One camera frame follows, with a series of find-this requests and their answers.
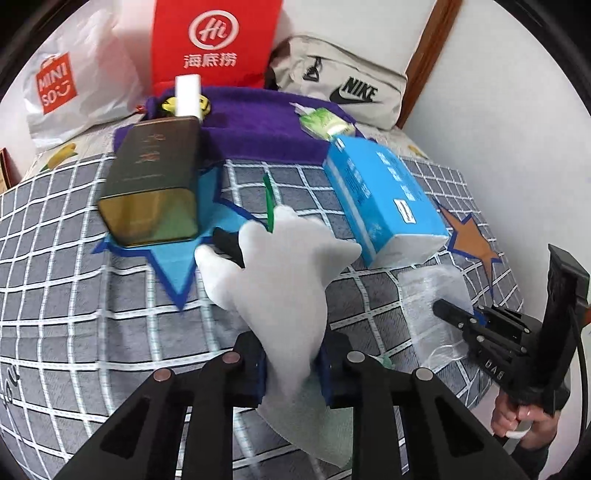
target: orange felt star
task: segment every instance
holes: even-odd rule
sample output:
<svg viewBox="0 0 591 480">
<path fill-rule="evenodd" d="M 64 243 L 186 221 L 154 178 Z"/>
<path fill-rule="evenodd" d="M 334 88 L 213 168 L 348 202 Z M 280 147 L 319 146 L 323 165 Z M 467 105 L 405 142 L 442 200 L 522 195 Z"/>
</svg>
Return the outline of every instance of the orange felt star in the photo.
<svg viewBox="0 0 591 480">
<path fill-rule="evenodd" d="M 471 213 L 460 221 L 454 214 L 442 207 L 441 204 L 439 204 L 439 208 L 447 223 L 454 230 L 447 250 L 482 262 L 492 297 L 492 264 L 501 263 L 502 260 L 492 249 L 486 238 L 482 236 Z"/>
</svg>

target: black cable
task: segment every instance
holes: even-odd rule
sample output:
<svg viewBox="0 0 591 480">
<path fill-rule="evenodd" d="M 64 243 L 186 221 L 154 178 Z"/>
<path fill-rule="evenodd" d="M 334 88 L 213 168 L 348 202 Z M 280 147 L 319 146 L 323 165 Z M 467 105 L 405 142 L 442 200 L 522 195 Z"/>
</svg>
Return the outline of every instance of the black cable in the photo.
<svg viewBox="0 0 591 480">
<path fill-rule="evenodd" d="M 575 315 L 569 315 L 573 324 L 574 334 L 577 339 L 577 353 L 579 356 L 579 364 L 581 367 L 581 430 L 579 433 L 579 441 L 583 438 L 585 431 L 587 430 L 587 411 L 589 410 L 589 379 L 587 378 L 587 363 L 585 360 L 585 352 L 583 349 L 583 339 L 581 338 L 581 331 L 579 325 L 577 325 L 577 319 Z"/>
</svg>

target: nike waist bag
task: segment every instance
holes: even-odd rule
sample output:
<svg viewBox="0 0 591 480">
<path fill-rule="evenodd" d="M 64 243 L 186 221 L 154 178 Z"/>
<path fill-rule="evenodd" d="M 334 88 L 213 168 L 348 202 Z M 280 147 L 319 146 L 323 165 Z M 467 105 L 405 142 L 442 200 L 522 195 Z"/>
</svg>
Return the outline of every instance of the nike waist bag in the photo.
<svg viewBox="0 0 591 480">
<path fill-rule="evenodd" d="M 337 103 L 358 122 L 390 130 L 398 120 L 404 75 L 317 38 L 296 36 L 271 67 L 282 92 Z"/>
</svg>

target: gray plaid bedsheet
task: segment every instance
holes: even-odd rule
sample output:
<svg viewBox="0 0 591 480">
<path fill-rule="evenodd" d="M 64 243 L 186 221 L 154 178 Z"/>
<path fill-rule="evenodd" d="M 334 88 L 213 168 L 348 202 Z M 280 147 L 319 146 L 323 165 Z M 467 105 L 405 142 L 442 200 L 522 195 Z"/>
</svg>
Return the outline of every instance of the gray plaid bedsheet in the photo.
<svg viewBox="0 0 591 480">
<path fill-rule="evenodd" d="M 111 154 L 84 158 L 0 197 L 0 430 L 31 479 L 52 478 L 150 372 L 200 368 L 230 348 L 240 330 L 211 304 L 199 273 L 178 312 L 143 258 L 91 253 L 105 233 L 95 199 L 112 159 Z M 472 212 L 499 251 L 458 172 L 405 161 L 429 195 L 461 218 Z M 223 195 L 265 218 L 264 172 L 272 177 L 279 202 L 318 216 L 338 238 L 352 237 L 319 167 L 227 161 Z M 519 310 L 522 298 L 500 256 L 495 298 Z M 438 263 L 461 269 L 474 304 L 491 302 L 482 264 L 445 249 L 428 262 Z M 397 274 L 368 271 L 355 262 L 326 291 L 329 321 L 349 335 L 354 348 L 386 354 L 397 369 L 410 372 L 418 362 Z M 467 361 L 437 375 L 469 407 L 489 385 Z M 400 446 L 406 463 L 402 433 Z M 289 445 L 248 409 L 235 412 L 233 460 L 236 479 L 350 475 Z M 179 460 L 178 474 L 181 468 Z"/>
</svg>

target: wooden door frame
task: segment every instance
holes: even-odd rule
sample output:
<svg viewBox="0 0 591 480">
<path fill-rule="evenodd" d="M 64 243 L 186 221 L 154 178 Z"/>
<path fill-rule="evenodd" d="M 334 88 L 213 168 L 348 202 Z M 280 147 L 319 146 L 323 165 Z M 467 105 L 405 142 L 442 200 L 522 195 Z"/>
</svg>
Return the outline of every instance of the wooden door frame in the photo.
<svg viewBox="0 0 591 480">
<path fill-rule="evenodd" d="M 396 126 L 402 128 L 417 103 L 456 21 L 463 0 L 437 0 L 407 67 L 408 83 Z"/>
</svg>

